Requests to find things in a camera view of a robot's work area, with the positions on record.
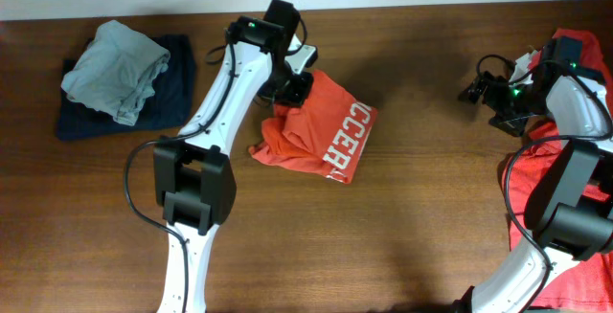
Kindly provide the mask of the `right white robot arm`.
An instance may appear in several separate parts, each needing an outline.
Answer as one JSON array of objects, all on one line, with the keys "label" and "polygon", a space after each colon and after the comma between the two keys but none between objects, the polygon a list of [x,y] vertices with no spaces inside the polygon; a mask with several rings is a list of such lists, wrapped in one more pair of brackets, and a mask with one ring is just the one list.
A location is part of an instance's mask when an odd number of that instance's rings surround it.
[{"label": "right white robot arm", "polygon": [[538,179],[524,214],[509,213],[521,234],[497,271],[454,301],[454,312],[525,312],[560,274],[596,254],[612,251],[612,202],[585,195],[594,183],[612,191],[612,116],[599,69],[581,64],[587,44],[572,36],[551,39],[541,50],[504,62],[510,78],[478,71],[460,101],[482,102],[493,110],[490,125],[514,136],[528,119],[548,117],[555,136],[533,140],[510,158],[502,178],[511,204],[512,172],[536,145],[558,142],[561,151]]}]

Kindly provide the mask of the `orange printed t-shirt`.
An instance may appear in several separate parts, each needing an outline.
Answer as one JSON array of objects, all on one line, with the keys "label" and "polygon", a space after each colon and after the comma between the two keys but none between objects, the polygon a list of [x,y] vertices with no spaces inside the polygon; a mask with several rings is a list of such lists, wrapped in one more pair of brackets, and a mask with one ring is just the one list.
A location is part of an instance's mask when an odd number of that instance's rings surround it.
[{"label": "orange printed t-shirt", "polygon": [[268,166],[318,174],[349,184],[378,110],[357,100],[325,72],[313,72],[311,91],[300,107],[274,106],[261,123],[262,142],[249,147]]}]

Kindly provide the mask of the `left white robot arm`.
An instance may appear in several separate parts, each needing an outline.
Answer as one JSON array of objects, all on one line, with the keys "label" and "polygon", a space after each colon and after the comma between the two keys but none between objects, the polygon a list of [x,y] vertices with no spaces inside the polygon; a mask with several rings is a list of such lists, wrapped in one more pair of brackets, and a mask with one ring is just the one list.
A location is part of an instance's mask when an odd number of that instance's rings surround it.
[{"label": "left white robot arm", "polygon": [[162,312],[203,312],[213,241],[237,194],[233,142],[251,101],[299,107],[310,93],[317,49],[289,2],[272,0],[263,18],[242,16],[225,31],[224,56],[211,89],[173,138],[153,149],[157,204],[169,235]]}]

